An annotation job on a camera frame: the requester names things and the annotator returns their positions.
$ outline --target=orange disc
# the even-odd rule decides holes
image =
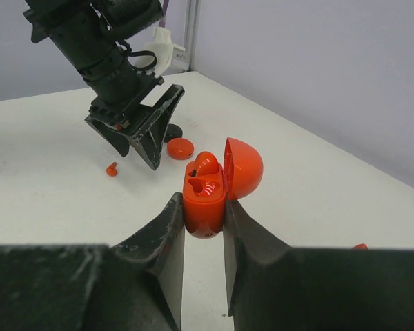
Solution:
[[[117,176],[117,162],[114,162],[110,166],[108,166],[108,168],[106,169],[106,173],[111,177]]]
[[[174,138],[167,144],[167,153],[176,160],[189,159],[194,150],[192,142],[185,138]]]

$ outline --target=orange earbud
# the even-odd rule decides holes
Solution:
[[[216,174],[219,172],[219,163],[216,157],[210,152],[200,152],[195,159],[193,166],[193,177]]]

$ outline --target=small orange part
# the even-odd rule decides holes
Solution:
[[[353,247],[354,250],[367,250],[368,246],[364,243],[360,243],[359,245],[356,245]]]
[[[193,155],[195,147],[190,140],[174,138],[167,144],[167,153],[176,160],[186,160]]]
[[[117,162],[114,162],[110,166],[108,166],[108,168],[106,169],[106,172],[111,177],[117,176],[117,174],[118,174]]]

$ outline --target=white wall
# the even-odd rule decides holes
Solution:
[[[201,0],[195,69],[414,187],[414,0]]]
[[[170,0],[166,27],[175,43],[184,41],[187,0]],[[32,26],[23,16],[24,0],[0,0],[0,100],[86,87],[80,75],[49,39],[33,44]],[[152,31],[129,42],[134,50],[152,41]]]

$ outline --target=black cable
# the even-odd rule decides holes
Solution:
[[[147,70],[150,70],[153,67],[155,67],[158,63],[158,58],[157,58],[157,55],[154,52],[152,52],[151,50],[140,50],[138,52],[131,52],[129,54],[129,57],[147,57],[147,56],[153,57],[152,63],[150,63],[150,64],[148,64],[144,67],[135,67],[135,66],[132,66],[132,67],[137,71],[147,71]]]
[[[158,58],[157,55],[152,52],[151,50],[140,50],[138,52],[133,52],[132,48],[130,47],[129,43],[126,40],[123,41],[118,41],[118,43],[122,46],[124,46],[126,48],[126,50],[124,51],[124,54],[127,57],[153,57],[153,61],[144,66],[144,67],[136,67],[134,65],[132,65],[132,67],[136,70],[136,71],[147,71],[152,69],[153,67],[155,67],[158,63]]]

